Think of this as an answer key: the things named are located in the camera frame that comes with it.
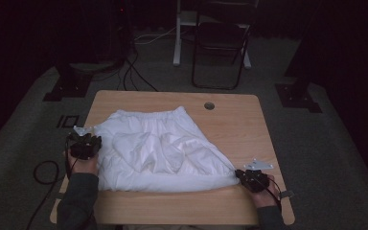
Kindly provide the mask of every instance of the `gray carpet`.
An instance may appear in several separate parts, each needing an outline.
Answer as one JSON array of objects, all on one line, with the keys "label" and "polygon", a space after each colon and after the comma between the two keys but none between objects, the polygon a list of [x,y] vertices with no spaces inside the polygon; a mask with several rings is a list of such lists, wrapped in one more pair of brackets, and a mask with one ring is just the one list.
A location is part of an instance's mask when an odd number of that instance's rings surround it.
[{"label": "gray carpet", "polygon": [[[323,113],[305,108],[284,108],[276,83],[293,83],[283,75],[297,46],[288,39],[251,41],[252,68],[242,73],[240,86],[232,91],[199,89],[191,85],[192,45],[183,42],[181,65],[173,66],[173,39],[160,39],[137,45],[139,57],[134,64],[140,74],[159,91],[254,94],[261,101],[273,146],[289,190],[296,221],[290,227],[300,229],[368,229],[368,171],[345,126],[337,116],[325,90],[311,84],[309,92]],[[124,76],[127,66],[121,69]],[[210,68],[211,75],[219,72]],[[33,171],[45,160],[57,161],[64,175],[64,138],[71,128],[58,127],[61,116],[79,116],[83,126],[96,92],[123,90],[117,73],[94,77],[85,98],[64,98],[61,102],[43,102],[58,79],[55,68],[37,79],[0,131],[0,230],[25,229],[49,185],[35,182]],[[152,88],[132,76],[141,91]],[[129,75],[127,90],[134,90]],[[45,165],[37,172],[50,181],[55,167]],[[60,183],[36,215],[31,229],[56,229],[49,216],[58,196]],[[100,229],[113,229],[101,225]]]}]

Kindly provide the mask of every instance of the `white towel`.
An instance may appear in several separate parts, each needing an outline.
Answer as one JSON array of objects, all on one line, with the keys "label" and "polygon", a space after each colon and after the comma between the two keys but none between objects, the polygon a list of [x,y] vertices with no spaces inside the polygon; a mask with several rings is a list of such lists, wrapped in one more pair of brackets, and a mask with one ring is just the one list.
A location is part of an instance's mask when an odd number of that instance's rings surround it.
[{"label": "white towel", "polygon": [[142,113],[118,110],[95,126],[100,190],[194,192],[238,183],[231,162],[184,107]]}]

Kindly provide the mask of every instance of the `table hole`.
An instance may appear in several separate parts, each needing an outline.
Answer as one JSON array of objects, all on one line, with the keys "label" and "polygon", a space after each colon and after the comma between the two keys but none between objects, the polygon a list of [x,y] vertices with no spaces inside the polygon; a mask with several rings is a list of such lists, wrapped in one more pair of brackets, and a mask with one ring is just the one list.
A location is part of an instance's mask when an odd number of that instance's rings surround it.
[{"label": "table hole", "polygon": [[204,107],[208,110],[213,110],[215,108],[215,105],[213,103],[205,103]]}]

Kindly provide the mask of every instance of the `hand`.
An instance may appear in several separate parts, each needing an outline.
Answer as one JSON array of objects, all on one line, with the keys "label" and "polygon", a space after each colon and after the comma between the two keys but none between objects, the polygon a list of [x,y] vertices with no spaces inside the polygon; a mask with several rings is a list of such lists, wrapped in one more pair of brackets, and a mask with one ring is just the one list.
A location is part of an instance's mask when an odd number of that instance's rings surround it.
[{"label": "hand", "polygon": [[92,173],[98,175],[97,169],[98,153],[88,160],[81,160],[73,157],[68,150],[68,164],[72,169],[71,173]]},{"label": "hand", "polygon": [[[269,178],[270,183],[267,188],[270,192],[272,192],[276,196],[276,198],[278,198],[280,192],[274,186],[274,182],[273,182],[274,176],[269,174],[268,178]],[[263,190],[259,193],[250,193],[250,196],[252,197],[253,203],[255,204],[256,208],[263,208],[267,206],[277,205],[276,200],[267,190]]]}]

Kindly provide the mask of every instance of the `wooden table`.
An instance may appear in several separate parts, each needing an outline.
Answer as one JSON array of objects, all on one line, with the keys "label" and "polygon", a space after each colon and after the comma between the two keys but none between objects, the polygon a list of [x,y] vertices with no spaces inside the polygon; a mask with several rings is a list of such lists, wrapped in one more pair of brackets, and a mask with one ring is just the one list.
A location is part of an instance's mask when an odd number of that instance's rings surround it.
[{"label": "wooden table", "polygon": [[[213,103],[208,110],[205,103]],[[253,95],[100,91],[92,104],[85,126],[105,121],[117,109],[156,112],[184,106],[209,141],[237,169],[253,158],[272,164],[264,171],[275,176],[286,189],[259,100]],[[64,179],[60,193],[66,191]],[[50,219],[57,221],[57,205]],[[294,222],[288,198],[282,200],[286,224]],[[110,192],[99,193],[95,205],[98,223],[106,224],[225,224],[257,225],[256,209],[248,191],[240,184],[221,189],[178,194]]]}]

